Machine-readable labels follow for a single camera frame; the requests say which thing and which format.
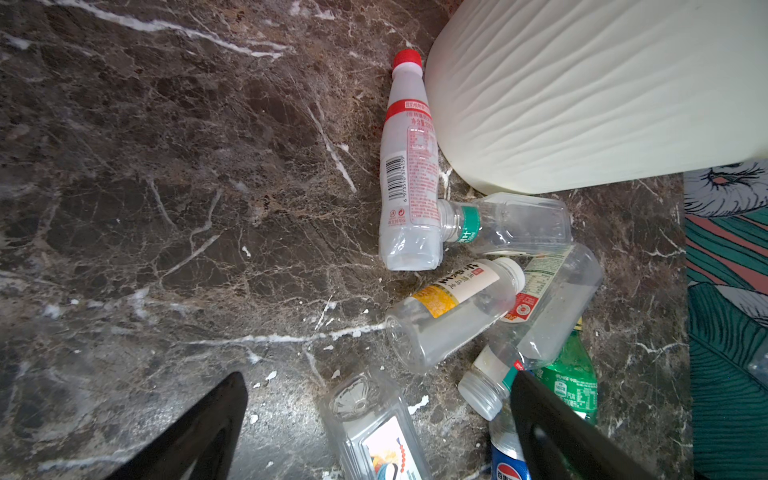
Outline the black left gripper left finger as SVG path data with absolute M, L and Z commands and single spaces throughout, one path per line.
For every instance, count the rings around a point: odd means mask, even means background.
M 240 436 L 248 392 L 229 374 L 110 479 L 225 479 Z

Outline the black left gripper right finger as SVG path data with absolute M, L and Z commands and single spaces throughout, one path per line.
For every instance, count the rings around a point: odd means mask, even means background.
M 653 477 L 529 372 L 515 376 L 510 407 L 533 479 Z

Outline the small clear bottle blue cap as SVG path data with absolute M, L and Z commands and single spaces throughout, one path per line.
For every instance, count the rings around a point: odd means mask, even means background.
M 492 480 L 530 480 L 531 475 L 508 407 L 489 423 Z

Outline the small green Sprite bottle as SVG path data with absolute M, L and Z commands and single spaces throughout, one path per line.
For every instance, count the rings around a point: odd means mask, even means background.
M 581 341 L 579 321 L 560 354 L 550 365 L 536 370 L 536 377 L 577 415 L 597 424 L 598 379 L 592 360 Z

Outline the clear bottle sunflower label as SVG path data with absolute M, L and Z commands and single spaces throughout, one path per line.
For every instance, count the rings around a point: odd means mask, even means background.
M 487 421 L 509 403 L 518 372 L 555 361 L 604 278 L 596 255 L 580 243 L 532 257 L 524 274 L 512 309 L 483 334 L 486 346 L 458 384 Z

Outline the clear bottle green cap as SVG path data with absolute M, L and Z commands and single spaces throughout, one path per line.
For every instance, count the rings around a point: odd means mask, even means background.
M 320 401 L 330 445 L 346 479 L 431 479 L 400 387 L 383 371 L 366 368 Z

